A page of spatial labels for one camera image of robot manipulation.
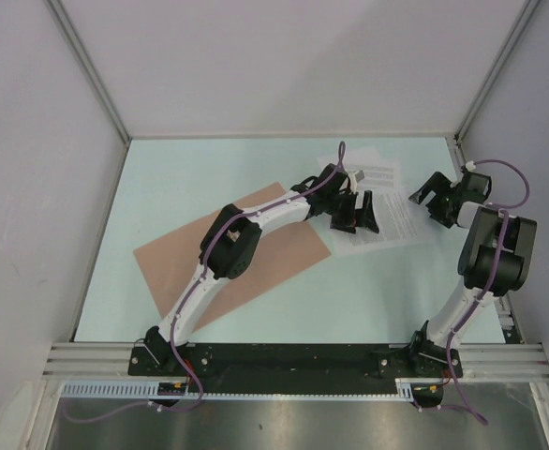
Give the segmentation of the printed paper sheet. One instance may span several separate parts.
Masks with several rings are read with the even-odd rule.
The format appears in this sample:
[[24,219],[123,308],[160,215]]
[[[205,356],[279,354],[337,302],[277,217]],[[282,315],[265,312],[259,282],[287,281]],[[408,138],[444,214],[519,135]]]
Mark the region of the printed paper sheet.
[[346,163],[348,173],[361,173],[358,181],[360,189],[393,189],[401,184],[401,171],[395,163],[376,161],[374,164]]
[[331,231],[335,256],[423,244],[433,239],[434,230],[428,215],[408,200],[405,191],[375,191],[373,206],[379,233],[364,228],[359,228],[355,234]]

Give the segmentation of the printed paper sheet top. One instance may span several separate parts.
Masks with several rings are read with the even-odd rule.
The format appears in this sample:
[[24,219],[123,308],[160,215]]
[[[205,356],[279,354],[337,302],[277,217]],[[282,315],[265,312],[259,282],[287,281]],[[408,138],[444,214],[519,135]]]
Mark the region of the printed paper sheet top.
[[346,163],[348,173],[361,173],[358,181],[360,189],[393,189],[401,184],[401,171],[395,163],[376,161],[374,164]]

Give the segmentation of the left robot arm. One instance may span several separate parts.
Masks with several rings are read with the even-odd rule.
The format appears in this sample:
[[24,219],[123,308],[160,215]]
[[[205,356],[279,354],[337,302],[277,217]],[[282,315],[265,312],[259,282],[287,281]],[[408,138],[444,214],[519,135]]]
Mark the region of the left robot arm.
[[224,206],[200,242],[199,262],[189,283],[166,317],[146,332],[138,361],[164,375],[175,372],[182,363],[178,348],[187,344],[218,292],[248,269],[267,234],[321,214],[329,215],[339,231],[363,228],[378,233],[372,192],[365,191],[362,206],[356,206],[363,180],[362,170],[348,172],[341,163],[330,163],[319,176],[306,178],[271,201],[248,208]]

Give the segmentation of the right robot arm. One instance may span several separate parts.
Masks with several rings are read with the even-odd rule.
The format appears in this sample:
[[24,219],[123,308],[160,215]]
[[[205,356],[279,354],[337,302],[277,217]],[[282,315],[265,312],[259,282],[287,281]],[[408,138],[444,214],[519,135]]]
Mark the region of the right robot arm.
[[429,217],[450,229],[468,230],[457,264],[460,280],[442,309],[416,331],[408,346],[408,368],[421,377],[456,374],[458,348],[472,321],[489,305],[525,283],[538,223],[511,215],[504,207],[484,202],[491,193],[491,177],[462,170],[451,181],[434,172],[416,192],[413,203],[425,203]]

